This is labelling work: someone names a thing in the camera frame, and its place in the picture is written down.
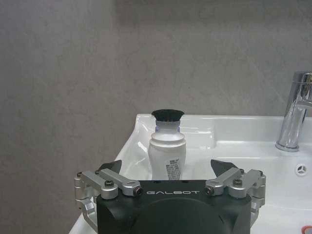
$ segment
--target sink drain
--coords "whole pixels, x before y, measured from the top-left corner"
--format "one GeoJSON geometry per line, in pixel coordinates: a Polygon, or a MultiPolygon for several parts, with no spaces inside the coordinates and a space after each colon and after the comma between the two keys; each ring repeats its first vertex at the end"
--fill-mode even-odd
{"type": "Polygon", "coordinates": [[[297,176],[305,176],[308,173],[308,169],[304,164],[298,164],[296,166],[295,172],[297,176]]]}

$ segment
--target silver metal bracket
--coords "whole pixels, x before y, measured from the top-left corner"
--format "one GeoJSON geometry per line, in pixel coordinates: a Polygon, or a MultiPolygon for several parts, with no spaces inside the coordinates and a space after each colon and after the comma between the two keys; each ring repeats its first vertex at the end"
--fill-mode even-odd
{"type": "Polygon", "coordinates": [[[227,170],[215,179],[206,181],[206,191],[210,196],[222,195],[224,188],[228,187],[229,195],[233,198],[252,198],[251,226],[259,215],[259,209],[265,204],[266,176],[262,171],[250,170],[244,173],[242,169],[227,170]]]}
{"type": "Polygon", "coordinates": [[[138,196],[143,192],[139,181],[127,179],[112,170],[103,169],[99,172],[99,176],[112,180],[126,196],[138,196]]]}
{"type": "Polygon", "coordinates": [[[82,210],[83,218],[96,232],[98,221],[94,203],[98,195],[103,199],[114,199],[118,196],[118,188],[127,196],[138,196],[143,191],[137,180],[127,179],[109,169],[103,169],[97,175],[90,171],[78,173],[74,185],[76,206],[82,210]]]}

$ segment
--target white sink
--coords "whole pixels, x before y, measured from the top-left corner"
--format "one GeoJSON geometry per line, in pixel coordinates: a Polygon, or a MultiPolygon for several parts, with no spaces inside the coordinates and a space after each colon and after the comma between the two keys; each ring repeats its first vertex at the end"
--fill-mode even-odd
{"type": "MultiPolygon", "coordinates": [[[[312,225],[312,118],[306,118],[299,152],[275,148],[282,117],[184,115],[181,132],[187,141],[182,179],[210,179],[210,160],[234,163],[246,171],[259,169],[267,176],[266,204],[251,229],[252,234],[299,234],[312,225]]],[[[120,174],[137,180],[151,178],[147,150],[155,130],[151,115],[137,115],[130,138],[116,159],[120,174]]],[[[80,217],[71,234],[95,233],[80,217]]]]}

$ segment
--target gray wall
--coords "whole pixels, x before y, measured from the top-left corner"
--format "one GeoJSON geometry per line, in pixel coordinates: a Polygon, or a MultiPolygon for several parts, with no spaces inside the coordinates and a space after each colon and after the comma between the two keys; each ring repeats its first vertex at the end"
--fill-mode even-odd
{"type": "Polygon", "coordinates": [[[137,113],[283,115],[310,0],[0,0],[1,233],[67,233],[137,113]]]}

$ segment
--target black bottle cap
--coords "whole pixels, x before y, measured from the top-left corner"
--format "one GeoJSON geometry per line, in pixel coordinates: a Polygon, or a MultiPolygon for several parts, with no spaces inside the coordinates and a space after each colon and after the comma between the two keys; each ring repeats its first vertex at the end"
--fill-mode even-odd
{"type": "Polygon", "coordinates": [[[184,115],[184,112],[172,109],[162,109],[153,111],[152,115],[155,116],[157,121],[176,122],[181,119],[182,115],[184,115]]]}

